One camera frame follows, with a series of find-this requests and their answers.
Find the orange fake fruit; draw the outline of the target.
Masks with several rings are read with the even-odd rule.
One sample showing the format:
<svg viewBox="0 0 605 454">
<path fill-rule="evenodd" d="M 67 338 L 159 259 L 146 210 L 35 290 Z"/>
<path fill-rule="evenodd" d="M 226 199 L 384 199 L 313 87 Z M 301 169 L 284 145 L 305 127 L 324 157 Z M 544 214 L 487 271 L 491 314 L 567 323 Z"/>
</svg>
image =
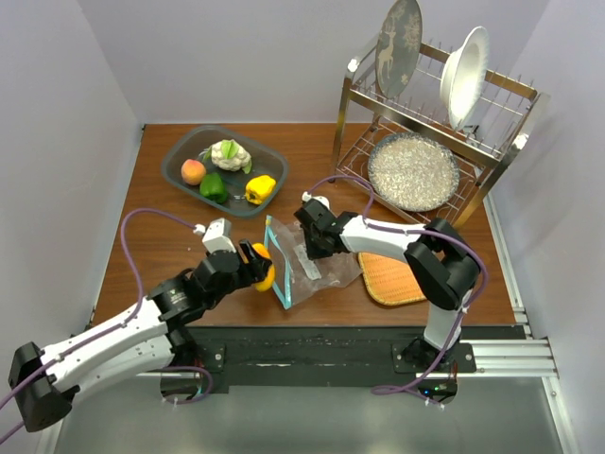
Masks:
<svg viewBox="0 0 605 454">
<path fill-rule="evenodd" d="M 265 292 L 272 288 L 273 283 L 275 281 L 275 266 L 273 265 L 271 255 L 268 252 L 268 248 L 263 243 L 253 243 L 252 247 L 254 251 L 264 259 L 264 262 L 261 266 L 263 279 L 260 282 L 255 283 L 253 286 L 257 291 Z"/>
</svg>

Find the clear zip top bag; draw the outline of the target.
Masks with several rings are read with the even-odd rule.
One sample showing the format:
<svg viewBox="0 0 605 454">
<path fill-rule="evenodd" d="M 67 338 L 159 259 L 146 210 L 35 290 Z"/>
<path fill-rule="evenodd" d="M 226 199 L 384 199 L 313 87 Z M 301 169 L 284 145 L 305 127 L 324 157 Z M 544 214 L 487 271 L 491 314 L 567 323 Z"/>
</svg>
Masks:
<svg viewBox="0 0 605 454">
<path fill-rule="evenodd" d="M 326 288 L 346 288 L 361 275 L 351 254 L 309 259 L 298 222 L 283 224 L 266 215 L 264 246 L 275 266 L 272 290 L 286 310 Z"/>
</svg>

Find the yellow fake bell pepper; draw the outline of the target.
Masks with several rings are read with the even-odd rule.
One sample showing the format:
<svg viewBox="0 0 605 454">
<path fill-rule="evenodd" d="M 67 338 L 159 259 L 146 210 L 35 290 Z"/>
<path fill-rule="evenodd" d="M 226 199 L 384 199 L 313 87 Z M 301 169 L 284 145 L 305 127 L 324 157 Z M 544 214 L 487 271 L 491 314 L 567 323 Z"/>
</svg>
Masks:
<svg viewBox="0 0 605 454">
<path fill-rule="evenodd" d="M 254 205 L 261 205 L 272 194 L 277 182 L 269 175 L 260 175 L 249 180 L 245 187 L 245 199 Z"/>
</svg>

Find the green fake vegetable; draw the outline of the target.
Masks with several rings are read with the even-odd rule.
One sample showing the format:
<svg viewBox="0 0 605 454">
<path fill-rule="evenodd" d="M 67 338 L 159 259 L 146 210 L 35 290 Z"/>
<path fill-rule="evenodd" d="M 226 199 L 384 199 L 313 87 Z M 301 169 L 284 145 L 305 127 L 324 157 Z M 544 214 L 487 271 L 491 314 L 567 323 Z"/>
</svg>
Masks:
<svg viewBox="0 0 605 454">
<path fill-rule="evenodd" d="M 200 195 L 209 201 L 222 204 L 229 198 L 229 193 L 218 173 L 208 173 L 199 185 Z"/>
</svg>

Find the fake brown egg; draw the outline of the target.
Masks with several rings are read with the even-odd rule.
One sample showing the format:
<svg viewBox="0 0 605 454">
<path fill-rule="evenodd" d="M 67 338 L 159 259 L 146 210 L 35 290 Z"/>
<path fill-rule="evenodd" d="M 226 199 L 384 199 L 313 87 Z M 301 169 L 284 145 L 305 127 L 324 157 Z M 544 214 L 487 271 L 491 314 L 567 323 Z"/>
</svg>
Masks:
<svg viewBox="0 0 605 454">
<path fill-rule="evenodd" d="M 181 179 L 188 185 L 200 185 L 206 175 L 205 165 L 195 159 L 187 159 L 181 165 Z"/>
</svg>

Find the white fake cauliflower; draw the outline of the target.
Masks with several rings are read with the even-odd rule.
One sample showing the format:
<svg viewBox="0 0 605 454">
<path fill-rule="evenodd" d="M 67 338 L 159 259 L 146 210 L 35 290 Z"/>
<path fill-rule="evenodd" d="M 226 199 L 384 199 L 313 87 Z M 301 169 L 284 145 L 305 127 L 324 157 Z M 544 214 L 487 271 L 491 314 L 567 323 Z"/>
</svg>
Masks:
<svg viewBox="0 0 605 454">
<path fill-rule="evenodd" d="M 203 161 L 211 161 L 219 169 L 249 174 L 252 169 L 251 154 L 234 139 L 213 143 L 202 153 Z"/>
</svg>

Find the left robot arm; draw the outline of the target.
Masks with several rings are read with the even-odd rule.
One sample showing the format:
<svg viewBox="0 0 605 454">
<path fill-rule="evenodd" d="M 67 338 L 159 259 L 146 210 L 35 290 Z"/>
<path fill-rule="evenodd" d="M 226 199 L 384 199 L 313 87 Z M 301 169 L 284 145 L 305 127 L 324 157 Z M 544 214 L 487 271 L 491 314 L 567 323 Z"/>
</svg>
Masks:
<svg viewBox="0 0 605 454">
<path fill-rule="evenodd" d="M 3 404 L 15 401 L 19 428 L 53 426 L 108 385 L 157 369 L 195 370 L 197 348 L 186 326 L 227 295 L 267 288 L 274 266 L 261 243 L 213 249 L 194 269 L 162 282 L 124 312 L 70 339 L 40 347 L 28 342 L 13 355 Z"/>
</svg>

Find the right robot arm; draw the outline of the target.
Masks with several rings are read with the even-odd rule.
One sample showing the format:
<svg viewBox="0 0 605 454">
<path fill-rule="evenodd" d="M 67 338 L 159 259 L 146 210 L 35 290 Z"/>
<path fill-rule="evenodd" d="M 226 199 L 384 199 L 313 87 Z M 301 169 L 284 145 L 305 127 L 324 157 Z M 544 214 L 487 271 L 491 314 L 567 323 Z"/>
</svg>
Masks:
<svg viewBox="0 0 605 454">
<path fill-rule="evenodd" d="M 423 365 L 443 371 L 455 359 L 454 344 L 464 313 L 487 284 L 478 254 L 441 218 L 429 223 L 377 221 L 353 212 L 335 215 L 323 201 L 310 199 L 295 212 L 311 260 L 337 253 L 373 253 L 409 265 L 429 317 L 421 345 Z"/>
</svg>

